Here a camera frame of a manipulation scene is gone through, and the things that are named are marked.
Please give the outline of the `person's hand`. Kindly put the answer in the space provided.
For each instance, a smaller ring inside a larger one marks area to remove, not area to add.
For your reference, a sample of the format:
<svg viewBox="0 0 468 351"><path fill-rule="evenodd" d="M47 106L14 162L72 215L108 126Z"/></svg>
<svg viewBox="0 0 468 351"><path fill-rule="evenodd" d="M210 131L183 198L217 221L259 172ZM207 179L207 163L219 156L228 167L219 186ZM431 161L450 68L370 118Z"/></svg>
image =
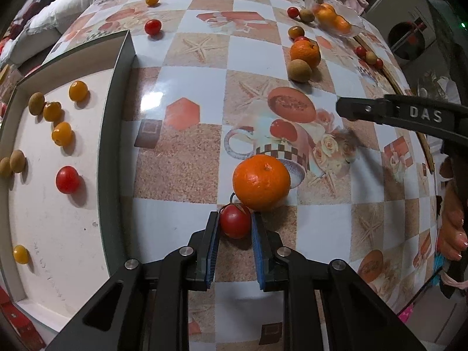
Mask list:
<svg viewBox="0 0 468 351"><path fill-rule="evenodd" d="M450 261L460 261L467 250L467 234L463 230L464 213L458 198L451 161L445 158L439 169L440 175L450 179L442 204L442 226L439 230L437 250Z"/></svg>

